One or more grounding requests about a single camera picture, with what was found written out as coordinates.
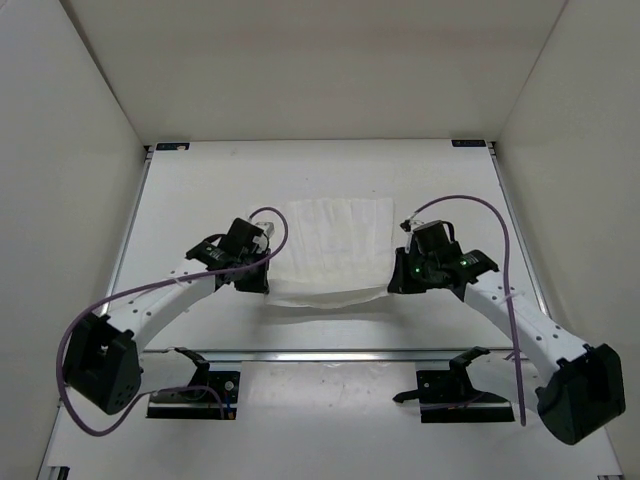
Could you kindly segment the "left blue corner label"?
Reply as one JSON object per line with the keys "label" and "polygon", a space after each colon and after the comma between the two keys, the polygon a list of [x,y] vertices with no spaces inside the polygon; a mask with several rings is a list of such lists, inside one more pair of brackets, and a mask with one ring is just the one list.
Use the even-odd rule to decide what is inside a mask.
{"label": "left blue corner label", "polygon": [[189,148],[189,142],[161,142],[155,146],[156,151],[186,151]]}

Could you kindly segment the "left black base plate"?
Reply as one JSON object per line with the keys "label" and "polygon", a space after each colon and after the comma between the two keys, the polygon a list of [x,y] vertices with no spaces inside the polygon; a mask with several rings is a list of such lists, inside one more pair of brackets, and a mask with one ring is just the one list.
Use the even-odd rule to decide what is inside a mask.
{"label": "left black base plate", "polygon": [[202,355],[184,347],[168,350],[194,367],[185,386],[167,386],[149,397],[146,417],[162,420],[233,421],[238,414],[241,372],[212,367]]}

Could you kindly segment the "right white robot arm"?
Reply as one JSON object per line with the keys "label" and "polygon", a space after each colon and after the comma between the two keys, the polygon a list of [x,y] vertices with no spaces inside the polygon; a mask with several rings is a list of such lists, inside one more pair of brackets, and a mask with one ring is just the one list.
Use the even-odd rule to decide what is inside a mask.
{"label": "right white robot arm", "polygon": [[589,345],[505,286],[498,265],[486,254],[461,250],[451,223],[406,220],[401,227],[408,242],[396,250],[389,292],[451,291],[517,341],[524,362],[472,347],[451,359],[439,379],[397,394],[395,402],[418,399],[447,407],[487,392],[522,403],[567,445],[577,444],[625,412],[621,360],[613,348]]}

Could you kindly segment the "blue corner label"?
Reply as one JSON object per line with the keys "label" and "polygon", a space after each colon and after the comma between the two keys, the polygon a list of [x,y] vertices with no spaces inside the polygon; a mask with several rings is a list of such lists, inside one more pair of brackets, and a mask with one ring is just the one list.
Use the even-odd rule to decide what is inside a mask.
{"label": "blue corner label", "polygon": [[186,151],[189,148],[189,142],[161,142],[155,146],[156,151]]}
{"label": "blue corner label", "polygon": [[454,148],[485,148],[486,142],[481,139],[452,139]]}

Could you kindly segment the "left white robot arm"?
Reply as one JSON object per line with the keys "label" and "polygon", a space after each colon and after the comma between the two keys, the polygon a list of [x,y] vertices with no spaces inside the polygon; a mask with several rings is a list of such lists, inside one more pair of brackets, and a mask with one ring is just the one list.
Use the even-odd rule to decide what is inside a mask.
{"label": "left white robot arm", "polygon": [[116,294],[123,305],[100,315],[90,306],[64,333],[57,353],[60,391],[73,389],[107,415],[126,409],[141,394],[177,389],[188,398],[209,385],[207,361],[186,347],[146,351],[170,323],[226,285],[266,294],[274,250],[270,222],[235,219],[224,234],[189,249],[160,282]]}

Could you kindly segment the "white pleated skirt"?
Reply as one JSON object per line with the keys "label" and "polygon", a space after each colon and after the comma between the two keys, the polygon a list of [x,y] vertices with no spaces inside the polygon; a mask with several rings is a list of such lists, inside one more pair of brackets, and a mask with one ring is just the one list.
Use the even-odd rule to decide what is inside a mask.
{"label": "white pleated skirt", "polygon": [[391,198],[306,199],[277,209],[289,236],[270,261],[267,304],[328,310],[388,295],[394,262]]}

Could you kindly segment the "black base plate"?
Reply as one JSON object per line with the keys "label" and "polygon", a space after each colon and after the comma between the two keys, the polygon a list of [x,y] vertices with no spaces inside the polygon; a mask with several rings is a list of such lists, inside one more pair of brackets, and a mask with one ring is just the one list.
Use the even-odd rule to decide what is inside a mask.
{"label": "black base plate", "polygon": [[451,359],[446,369],[418,370],[416,388],[397,393],[393,402],[402,405],[417,401],[423,424],[514,422],[511,403],[494,393],[477,390],[467,374],[474,360],[487,359],[489,354],[489,349],[473,347]]}
{"label": "black base plate", "polygon": [[194,367],[185,386],[167,386],[149,397],[146,417],[162,420],[233,421],[238,414],[241,372],[212,367],[202,355],[184,347],[168,350]]}

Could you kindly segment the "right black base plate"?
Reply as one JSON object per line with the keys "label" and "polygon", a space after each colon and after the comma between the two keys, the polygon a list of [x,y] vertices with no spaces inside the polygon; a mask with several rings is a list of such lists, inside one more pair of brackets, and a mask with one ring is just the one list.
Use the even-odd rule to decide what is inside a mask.
{"label": "right black base plate", "polygon": [[418,370],[416,388],[397,393],[393,402],[402,405],[417,401],[423,424],[514,422],[511,403],[494,393],[477,390],[467,374],[474,360],[487,359],[489,354],[489,349],[473,347],[451,359],[446,369]]}

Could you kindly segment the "right blue corner label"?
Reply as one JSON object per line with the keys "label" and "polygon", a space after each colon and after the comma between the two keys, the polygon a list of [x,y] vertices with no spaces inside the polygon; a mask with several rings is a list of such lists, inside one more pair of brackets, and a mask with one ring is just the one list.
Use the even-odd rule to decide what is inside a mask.
{"label": "right blue corner label", "polygon": [[485,148],[486,142],[481,139],[452,139],[454,148]]}

